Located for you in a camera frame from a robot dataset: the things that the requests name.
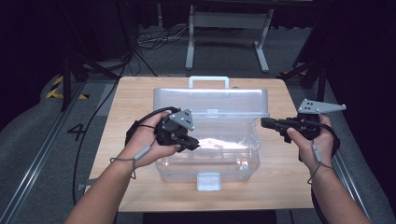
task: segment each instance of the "white desk frame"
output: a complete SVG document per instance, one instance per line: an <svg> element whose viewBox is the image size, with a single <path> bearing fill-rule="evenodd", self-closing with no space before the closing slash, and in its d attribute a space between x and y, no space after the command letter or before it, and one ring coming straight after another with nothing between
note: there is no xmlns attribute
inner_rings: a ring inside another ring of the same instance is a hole
<svg viewBox="0 0 396 224"><path fill-rule="evenodd" d="M223 27L242 29L261 29L262 35L259 41L254 42L254 48L259 58L260 66L264 73L269 72L267 61L265 60L262 46L267 36L271 23L273 10L266 14L245 14L245 13L222 13L222 12L198 12L195 7L190 7L189 19L189 47L187 50L186 69L192 69L194 59L194 27Z"/></svg>

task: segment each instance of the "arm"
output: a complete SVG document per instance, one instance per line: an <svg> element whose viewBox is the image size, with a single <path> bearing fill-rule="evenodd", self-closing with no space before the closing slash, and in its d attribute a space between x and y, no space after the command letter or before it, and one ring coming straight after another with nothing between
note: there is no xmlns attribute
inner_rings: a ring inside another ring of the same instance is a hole
<svg viewBox="0 0 396 224"><path fill-rule="evenodd" d="M322 115L319 117L321 123L331 126L328 117ZM312 151L312 142L292 128L288 129L288 135L299 147L301 158L313 176L311 179L312 190L327 221L329 223L370 223L332 168L320 165L315 172L318 162ZM320 136L314 140L314 143L318 147L323 164L331 166L332 135L321 129Z"/></svg>
<svg viewBox="0 0 396 224"><path fill-rule="evenodd" d="M166 115L162 112L147 119L144 124L155 127ZM154 138L153 129L139 127L117 158L133 158L144 147L150 146ZM151 150L137 161L113 161L79 200L65 223L112 223L128 188L133 165L137 169L176 152L177 146L159 146L155 141Z"/></svg>

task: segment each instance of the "forearm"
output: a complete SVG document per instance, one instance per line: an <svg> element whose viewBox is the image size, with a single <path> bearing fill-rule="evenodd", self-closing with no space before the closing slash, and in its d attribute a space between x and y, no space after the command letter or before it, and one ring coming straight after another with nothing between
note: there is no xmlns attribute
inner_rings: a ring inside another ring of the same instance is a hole
<svg viewBox="0 0 396 224"><path fill-rule="evenodd" d="M122 152L119 157L129 158ZM73 209L66 223L111 223L128 188L133 161L113 161Z"/></svg>
<svg viewBox="0 0 396 224"><path fill-rule="evenodd" d="M329 223L370 223L332 169L320 167L312 188Z"/></svg>

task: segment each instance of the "hand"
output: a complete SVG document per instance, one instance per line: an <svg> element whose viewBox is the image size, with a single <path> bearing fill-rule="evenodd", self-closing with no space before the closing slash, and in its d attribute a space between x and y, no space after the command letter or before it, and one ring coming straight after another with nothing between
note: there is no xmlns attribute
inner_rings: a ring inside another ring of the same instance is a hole
<svg viewBox="0 0 396 224"><path fill-rule="evenodd" d="M153 117L146 119L142 124L156 127L158 122L160 122L160 120L166 117L168 114L168 112L156 114ZM171 156L175 154L179 149L178 145L160 146L155 140L154 129L150 127L140 126L134 132L134 135L119 155L119 158L133 158L134 155L141 151L144 147L149 146L151 146L149 152L142 158L134 162L135 168L152 164L153 162L162 157Z"/></svg>
<svg viewBox="0 0 396 224"><path fill-rule="evenodd" d="M324 115L319 115L319 121L322 124L326 124L332 127L329 117ZM300 149L300 156L304 164L308 167L311 174L318 167L318 161L315 159L312 150L312 141L304 138L299 132L292 128L288 128L288 135L291 140ZM315 145L318 147L322 163L331 166L332 165L332 144L333 137L329 131L321 128L320 135L314 139Z"/></svg>

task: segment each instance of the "person's left hand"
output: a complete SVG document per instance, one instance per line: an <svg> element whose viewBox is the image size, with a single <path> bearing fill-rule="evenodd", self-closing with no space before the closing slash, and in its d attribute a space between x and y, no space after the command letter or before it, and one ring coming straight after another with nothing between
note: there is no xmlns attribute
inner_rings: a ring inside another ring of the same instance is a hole
<svg viewBox="0 0 396 224"><path fill-rule="evenodd" d="M168 112L156 114L151 118L146 119L142 124L155 128L158 122L160 122L160 120L167 115L169 115ZM178 145L160 146L155 140L154 129L150 127L140 126L136 129L134 135L129 140L128 144L125 146L119 157L133 158L134 155L136 155L144 147L149 146L151 146L149 152L146 153L146 155L144 155L142 158L134 162L135 168L152 164L153 162L162 157L171 156L175 154L179 149Z"/></svg>

